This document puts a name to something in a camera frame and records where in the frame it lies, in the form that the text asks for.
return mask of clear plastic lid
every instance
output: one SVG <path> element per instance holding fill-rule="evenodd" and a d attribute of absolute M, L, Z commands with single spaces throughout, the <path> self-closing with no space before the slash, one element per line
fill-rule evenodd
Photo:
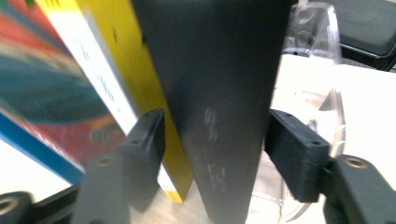
<path fill-rule="evenodd" d="M 334 8 L 323 3 L 293 6 L 282 53 L 272 108 L 291 113 L 331 143 L 331 156 L 341 154 L 346 124 L 341 93 L 333 79 L 341 59 Z M 257 201 L 277 204 L 277 222 L 297 219 L 310 205 L 294 201 L 265 153 L 253 191 L 252 213 Z"/>

